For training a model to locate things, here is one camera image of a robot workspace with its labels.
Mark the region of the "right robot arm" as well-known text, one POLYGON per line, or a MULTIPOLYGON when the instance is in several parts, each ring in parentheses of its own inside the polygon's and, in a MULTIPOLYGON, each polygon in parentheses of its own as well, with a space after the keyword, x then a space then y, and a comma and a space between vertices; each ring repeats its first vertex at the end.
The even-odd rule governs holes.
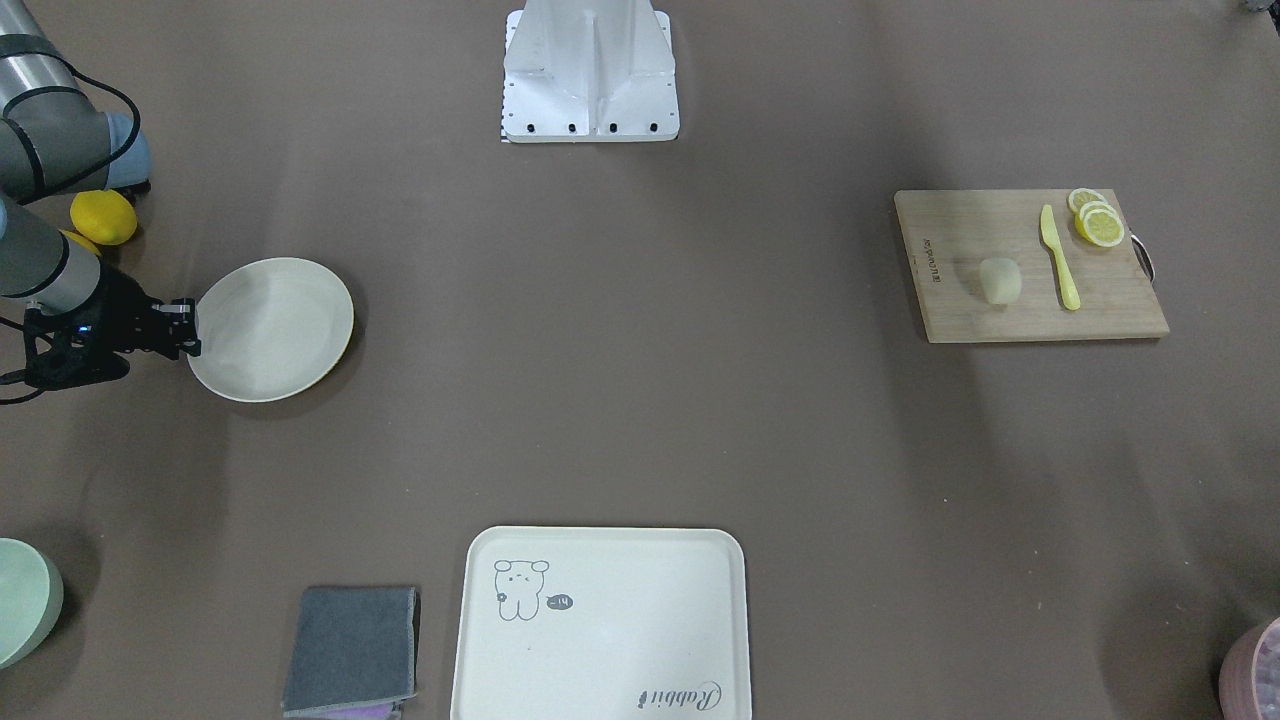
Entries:
POLYGON ((1 5, 1 295, 24 306, 22 368, 3 374, 27 398, 125 377, 128 355, 202 351, 192 299, 163 301, 32 213, 42 199, 148 187, 138 108, 100 111, 76 69, 22 1, 1 5))

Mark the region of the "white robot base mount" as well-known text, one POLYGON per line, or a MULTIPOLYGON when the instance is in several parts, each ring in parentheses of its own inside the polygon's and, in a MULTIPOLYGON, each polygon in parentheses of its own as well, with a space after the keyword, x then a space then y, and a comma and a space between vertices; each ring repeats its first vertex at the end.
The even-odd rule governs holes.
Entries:
POLYGON ((649 1, 527 1, 506 17, 500 137, 664 142, 681 129, 672 23, 649 1))

